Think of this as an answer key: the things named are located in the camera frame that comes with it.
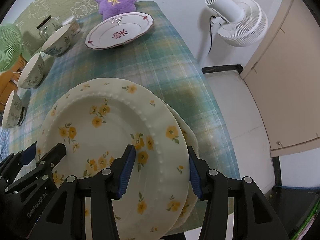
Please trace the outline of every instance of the bowl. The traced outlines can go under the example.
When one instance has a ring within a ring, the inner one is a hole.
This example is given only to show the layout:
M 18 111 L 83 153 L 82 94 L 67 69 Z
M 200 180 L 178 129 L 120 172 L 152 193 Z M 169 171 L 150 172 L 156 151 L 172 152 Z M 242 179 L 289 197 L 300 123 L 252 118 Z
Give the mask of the bowl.
M 13 128 L 20 125 L 25 117 L 25 108 L 16 91 L 12 91 L 4 108 L 2 127 Z
M 62 54 L 70 47 L 71 37 L 71 24 L 66 24 L 47 39 L 43 44 L 41 51 L 50 56 Z
M 40 55 L 40 52 L 36 53 L 24 67 L 19 80 L 18 87 L 20 88 L 33 88 L 40 83 L 44 74 L 44 61 Z

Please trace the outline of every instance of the beige door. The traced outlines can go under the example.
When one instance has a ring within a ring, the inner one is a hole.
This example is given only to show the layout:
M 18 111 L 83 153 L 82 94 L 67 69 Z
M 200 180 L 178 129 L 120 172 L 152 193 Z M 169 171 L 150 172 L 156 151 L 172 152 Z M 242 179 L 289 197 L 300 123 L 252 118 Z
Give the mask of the beige door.
M 320 28 L 302 0 L 244 80 L 272 150 L 320 136 Z

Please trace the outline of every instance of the yellow bow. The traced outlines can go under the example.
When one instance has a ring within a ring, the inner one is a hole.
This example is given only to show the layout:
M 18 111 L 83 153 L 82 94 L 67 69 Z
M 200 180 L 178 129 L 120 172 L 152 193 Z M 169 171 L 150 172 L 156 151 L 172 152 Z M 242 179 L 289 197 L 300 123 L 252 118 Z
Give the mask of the yellow bow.
M 108 0 L 108 2 L 113 2 L 112 6 L 114 6 L 116 3 L 120 3 L 118 0 Z

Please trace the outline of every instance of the floor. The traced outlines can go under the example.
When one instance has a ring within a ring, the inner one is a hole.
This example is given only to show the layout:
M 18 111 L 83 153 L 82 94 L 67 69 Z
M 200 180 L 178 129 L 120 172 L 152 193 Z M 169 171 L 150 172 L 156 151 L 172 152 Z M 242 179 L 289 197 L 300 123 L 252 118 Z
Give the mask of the floor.
M 263 193 L 275 184 L 270 145 L 259 110 L 237 71 L 205 74 L 225 119 L 240 176 L 250 176 Z M 226 240 L 232 239 L 233 214 L 228 217 Z M 198 240 L 201 228 L 185 232 Z

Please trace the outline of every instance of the silver rivet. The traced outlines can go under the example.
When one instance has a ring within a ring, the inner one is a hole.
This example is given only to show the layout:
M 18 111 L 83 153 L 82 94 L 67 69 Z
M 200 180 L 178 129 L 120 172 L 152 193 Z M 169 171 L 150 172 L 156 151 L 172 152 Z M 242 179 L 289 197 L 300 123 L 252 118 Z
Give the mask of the silver rivet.
M 110 169 L 104 169 L 103 171 L 102 171 L 102 174 L 103 175 L 109 175 L 111 173 L 111 170 Z
M 218 175 L 218 172 L 216 170 L 209 170 L 209 174 L 211 176 L 217 176 Z
M 71 183 L 71 182 L 74 182 L 75 181 L 75 176 L 69 176 L 67 177 L 67 182 Z
M 245 177 L 245 178 L 244 178 L 244 181 L 245 181 L 246 183 L 251 183 L 253 180 L 252 180 L 250 177 Z

